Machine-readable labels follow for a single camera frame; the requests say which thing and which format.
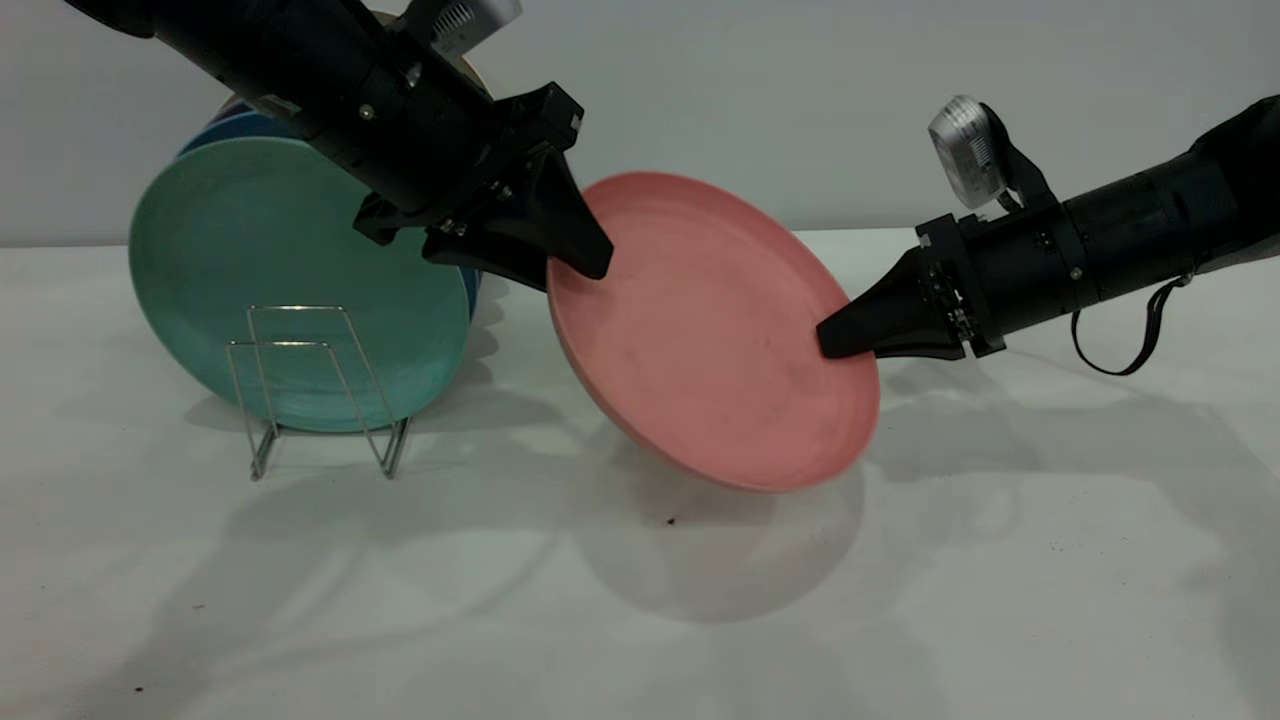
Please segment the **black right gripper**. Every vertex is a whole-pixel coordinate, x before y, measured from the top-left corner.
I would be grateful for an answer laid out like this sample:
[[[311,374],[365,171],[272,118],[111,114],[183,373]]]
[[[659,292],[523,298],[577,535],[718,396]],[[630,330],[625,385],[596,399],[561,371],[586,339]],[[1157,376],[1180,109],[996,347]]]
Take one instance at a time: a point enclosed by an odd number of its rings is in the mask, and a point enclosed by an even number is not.
[[[975,357],[1002,351],[1007,334],[1089,305],[1089,263],[1064,210],[1020,210],[992,222],[946,215],[915,233],[920,249],[818,324],[824,357],[965,359],[963,343],[943,343],[931,290],[947,291],[943,310]]]

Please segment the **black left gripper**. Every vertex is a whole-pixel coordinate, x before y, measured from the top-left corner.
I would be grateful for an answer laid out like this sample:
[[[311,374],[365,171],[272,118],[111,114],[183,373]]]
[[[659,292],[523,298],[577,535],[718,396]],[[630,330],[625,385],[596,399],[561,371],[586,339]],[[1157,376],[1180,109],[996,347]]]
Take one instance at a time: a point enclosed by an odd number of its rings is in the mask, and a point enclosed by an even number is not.
[[[494,100],[430,49],[397,60],[375,61],[320,135],[321,152],[367,187],[356,231],[387,246],[402,228],[430,227],[425,260],[538,292],[548,259],[603,279],[614,246],[563,154],[576,145],[582,106],[557,83]],[[522,186],[529,164],[525,222],[458,223],[502,187]]]

